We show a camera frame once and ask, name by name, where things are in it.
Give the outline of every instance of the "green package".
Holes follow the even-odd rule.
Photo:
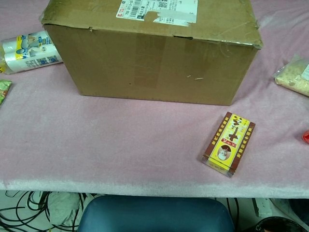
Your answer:
[[[12,82],[8,80],[0,80],[0,105],[8,94]]]

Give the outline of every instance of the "cardboard box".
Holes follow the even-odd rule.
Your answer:
[[[248,0],[51,0],[42,23],[91,96],[230,105],[262,47]]]
[[[231,177],[245,152],[254,127],[253,122],[227,112],[202,157],[202,163]]]

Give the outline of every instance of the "pink fabric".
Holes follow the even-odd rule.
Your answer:
[[[0,0],[0,39],[40,31],[46,0]],[[309,197],[309,98],[274,83],[309,57],[309,2],[253,0],[264,48],[230,107],[79,95],[63,64],[18,73],[0,108],[0,188]],[[230,179],[198,161],[227,111],[256,123]]]

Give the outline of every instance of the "chair backrest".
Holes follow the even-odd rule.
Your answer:
[[[78,232],[234,232],[234,225],[212,199],[103,196],[87,206]]]

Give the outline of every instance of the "box flap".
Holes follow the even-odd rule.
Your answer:
[[[45,9],[42,23],[262,47],[248,0],[200,0],[197,23],[191,23],[188,27],[153,23],[157,18],[155,12],[148,12],[145,21],[116,18],[120,3],[120,0],[51,0]]]

